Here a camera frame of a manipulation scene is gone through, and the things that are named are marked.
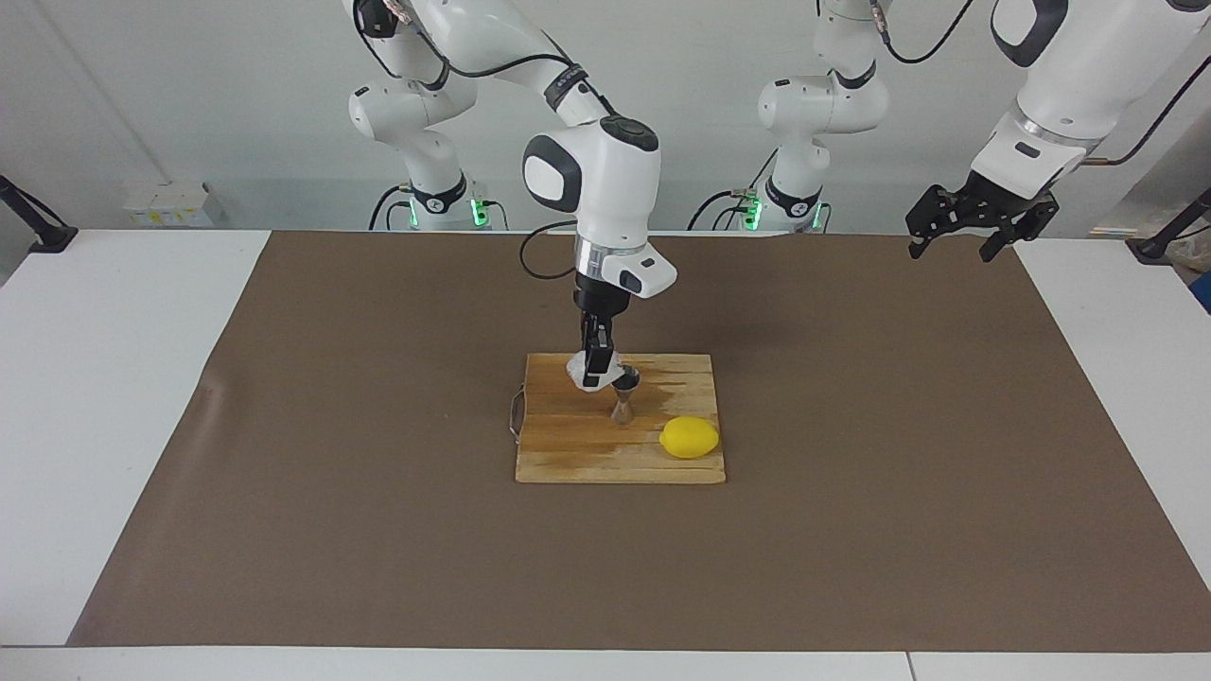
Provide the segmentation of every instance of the white wall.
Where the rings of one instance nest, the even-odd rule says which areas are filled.
[[[823,71],[811,48],[808,0],[517,1],[615,105],[660,133],[658,229],[683,228],[702,198],[748,182],[771,148],[756,120],[767,81]],[[931,45],[958,5],[897,4],[891,19],[901,52]],[[924,65],[880,57],[894,97],[888,120],[872,133],[828,141],[834,230],[900,234],[925,187],[963,182],[1023,80],[988,36],[991,6],[977,0],[952,44]],[[211,183],[234,227],[360,229],[381,189],[402,179],[398,156],[348,120],[349,92],[378,67],[338,0],[4,0],[0,168],[70,222],[125,225],[122,182],[156,171],[81,95],[64,65],[70,59],[29,21],[31,7],[45,11],[159,165],[173,179]],[[1211,32],[1131,110],[1104,150],[1129,147],[1209,51]],[[484,82],[480,101],[441,130],[459,143],[469,171],[506,202],[515,229],[534,227],[549,214],[522,188],[520,155],[557,120],[540,98],[509,84]],[[1067,181],[1051,234],[1087,233],[1209,102],[1211,78],[1135,162]],[[0,212],[0,235],[19,229]]]

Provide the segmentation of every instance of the black metal pole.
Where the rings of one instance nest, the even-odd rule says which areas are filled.
[[[1157,236],[1152,239],[1127,239],[1127,248],[1131,248],[1136,259],[1146,265],[1167,265],[1169,258],[1165,257],[1165,251],[1169,250],[1169,245],[1172,244],[1173,239],[1177,239],[1183,231],[1189,229],[1194,224],[1194,221],[1206,214],[1207,211],[1211,211],[1211,189],[1207,189],[1193,204],[1186,206],[1186,210],[1166,224],[1165,229],[1161,229]]]
[[[0,174],[0,201],[12,208],[12,212],[25,221],[25,224],[38,235],[40,242],[29,247],[30,253],[62,253],[80,231],[74,227],[54,225],[46,222],[46,218],[29,205],[17,185],[8,182],[8,178],[2,174]]]

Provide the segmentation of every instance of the metal jigger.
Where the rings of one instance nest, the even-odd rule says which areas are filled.
[[[633,366],[622,366],[622,376],[614,383],[614,394],[618,395],[618,404],[614,405],[614,413],[610,420],[619,425],[626,425],[635,420],[635,411],[631,410],[631,393],[639,387],[639,370]]]

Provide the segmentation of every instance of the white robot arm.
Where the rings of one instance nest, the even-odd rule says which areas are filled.
[[[1033,240],[1060,206],[1056,182],[1075,171],[1189,47],[1211,0],[998,0],[993,38],[1026,86],[955,193],[931,187],[907,216],[919,258],[937,236],[993,227],[987,262]]]
[[[673,265],[648,242],[648,217],[660,181],[656,135],[642,122],[619,115],[589,82],[585,69],[563,55],[511,0],[345,1],[354,4],[358,28],[369,27],[374,35],[386,36],[384,42],[394,41],[398,58],[383,59],[383,65],[397,75],[406,71],[404,78],[415,84],[409,92],[420,97],[419,103],[404,104],[400,98],[383,102],[383,118],[414,121],[384,126],[403,131],[400,137],[379,132],[374,121],[380,108],[369,105],[368,99],[354,107],[355,119],[357,111],[365,113],[369,121],[365,128],[375,138],[394,139],[412,158],[427,164],[435,187],[449,187],[449,181],[455,179],[453,148],[440,136],[417,143],[412,139],[427,125],[453,118],[475,103],[474,88],[464,90],[467,86],[459,78],[497,76],[527,87],[541,95],[563,121],[566,128],[530,141],[522,171],[527,189],[539,204],[576,218],[575,299],[582,311],[584,367],[570,372],[582,389],[603,388],[620,372],[613,317],[627,308],[632,294],[650,298],[677,279]],[[378,5],[390,13],[380,25],[366,23],[369,17],[358,17],[357,7]],[[367,40],[373,46],[377,38]],[[363,92],[355,99],[369,96]],[[408,111],[386,113],[403,107]],[[409,171],[417,172],[412,161]],[[413,184],[419,187],[415,179]]]
[[[828,75],[775,80],[762,92],[761,121],[779,147],[774,172],[758,190],[762,210],[747,225],[752,229],[807,229],[830,164],[817,136],[874,130],[888,113],[869,0],[823,0],[815,48]]]

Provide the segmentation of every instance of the blue object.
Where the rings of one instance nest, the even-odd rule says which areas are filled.
[[[1211,314],[1211,274],[1204,274],[1195,279],[1194,284],[1190,285],[1190,291],[1203,303],[1203,308],[1206,309],[1207,314]]]

